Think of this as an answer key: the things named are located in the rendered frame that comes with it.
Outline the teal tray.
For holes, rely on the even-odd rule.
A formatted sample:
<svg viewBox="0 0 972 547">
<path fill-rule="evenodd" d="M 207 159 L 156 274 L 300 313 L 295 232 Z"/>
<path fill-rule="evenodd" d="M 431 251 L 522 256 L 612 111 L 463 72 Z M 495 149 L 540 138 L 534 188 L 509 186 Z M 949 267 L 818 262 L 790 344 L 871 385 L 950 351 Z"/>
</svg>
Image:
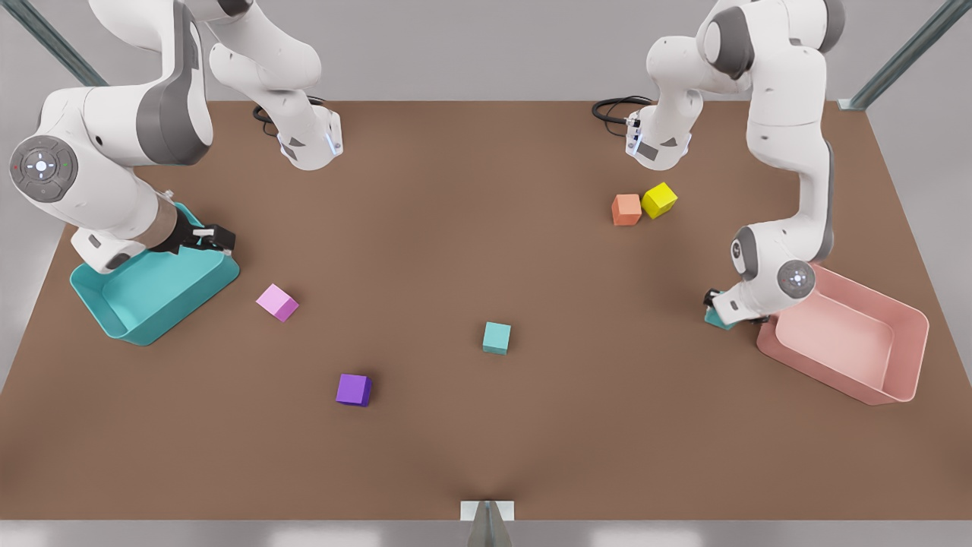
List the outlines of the teal tray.
<svg viewBox="0 0 972 547">
<path fill-rule="evenodd" d="M 199 226 L 183 204 L 164 201 Z M 84 228 L 71 243 L 84 260 L 71 286 L 106 335 L 137 346 L 155 342 L 239 275 L 232 256 L 218 251 L 156 253 Z"/>
</svg>

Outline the pink cube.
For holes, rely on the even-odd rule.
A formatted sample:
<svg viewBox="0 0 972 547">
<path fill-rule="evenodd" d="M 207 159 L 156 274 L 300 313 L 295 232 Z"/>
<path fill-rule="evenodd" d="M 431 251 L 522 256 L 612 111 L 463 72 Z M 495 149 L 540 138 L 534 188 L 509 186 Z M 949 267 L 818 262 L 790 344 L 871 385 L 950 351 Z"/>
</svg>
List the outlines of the pink cube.
<svg viewBox="0 0 972 547">
<path fill-rule="evenodd" d="M 281 322 L 286 322 L 299 307 L 295 298 L 292 298 L 275 283 L 271 283 L 264 290 L 264 293 L 257 298 L 256 303 Z"/>
</svg>

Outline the yellow cube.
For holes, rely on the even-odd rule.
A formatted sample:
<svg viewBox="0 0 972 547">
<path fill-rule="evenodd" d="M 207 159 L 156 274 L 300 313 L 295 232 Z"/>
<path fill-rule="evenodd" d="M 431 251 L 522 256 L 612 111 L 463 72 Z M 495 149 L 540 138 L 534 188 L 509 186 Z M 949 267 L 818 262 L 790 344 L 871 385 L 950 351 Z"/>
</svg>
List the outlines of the yellow cube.
<svg viewBox="0 0 972 547">
<path fill-rule="evenodd" d="M 653 220 L 668 212 L 676 204 L 677 199 L 678 196 L 669 185 L 666 182 L 661 182 L 645 192 L 642 196 L 641 207 Z"/>
</svg>

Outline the pink tray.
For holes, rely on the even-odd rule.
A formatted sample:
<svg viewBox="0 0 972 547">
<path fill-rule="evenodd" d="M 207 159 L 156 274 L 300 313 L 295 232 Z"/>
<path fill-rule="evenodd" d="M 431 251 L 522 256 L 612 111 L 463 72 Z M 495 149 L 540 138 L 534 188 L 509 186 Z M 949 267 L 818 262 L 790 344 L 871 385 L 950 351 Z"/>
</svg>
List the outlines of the pink tray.
<svg viewBox="0 0 972 547">
<path fill-rule="evenodd" d="M 819 264 L 813 269 L 813 293 L 761 327 L 758 349 L 862 403 L 912 401 L 927 317 Z"/>
</svg>

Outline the purple cube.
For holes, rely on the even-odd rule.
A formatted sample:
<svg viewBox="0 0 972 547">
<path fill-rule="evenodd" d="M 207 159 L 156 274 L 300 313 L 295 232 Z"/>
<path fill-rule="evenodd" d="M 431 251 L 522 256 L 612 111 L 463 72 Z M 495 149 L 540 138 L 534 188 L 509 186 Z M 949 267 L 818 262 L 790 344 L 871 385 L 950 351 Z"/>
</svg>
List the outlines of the purple cube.
<svg viewBox="0 0 972 547">
<path fill-rule="evenodd" d="M 368 376 L 341 374 L 336 392 L 336 402 L 355 407 L 368 407 L 372 389 Z"/>
</svg>

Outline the silver frame post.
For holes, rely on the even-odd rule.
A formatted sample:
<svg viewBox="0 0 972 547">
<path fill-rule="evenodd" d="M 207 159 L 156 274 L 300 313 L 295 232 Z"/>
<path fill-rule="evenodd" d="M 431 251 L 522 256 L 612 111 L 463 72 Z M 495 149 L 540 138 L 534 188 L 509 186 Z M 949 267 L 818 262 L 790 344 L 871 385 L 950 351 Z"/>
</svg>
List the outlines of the silver frame post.
<svg viewBox="0 0 972 547">
<path fill-rule="evenodd" d="M 515 519 L 514 501 L 461 501 L 459 519 L 472 523 L 466 547 L 513 547 L 506 521 Z"/>
<path fill-rule="evenodd" d="M 838 100 L 843 111 L 863 112 L 884 94 L 914 62 L 972 10 L 972 0 L 945 0 L 937 11 L 905 42 L 851 98 Z"/>
<path fill-rule="evenodd" d="M 73 48 L 29 0 L 0 0 L 0 5 L 81 84 L 88 87 L 107 86 L 104 77 Z"/>
</svg>

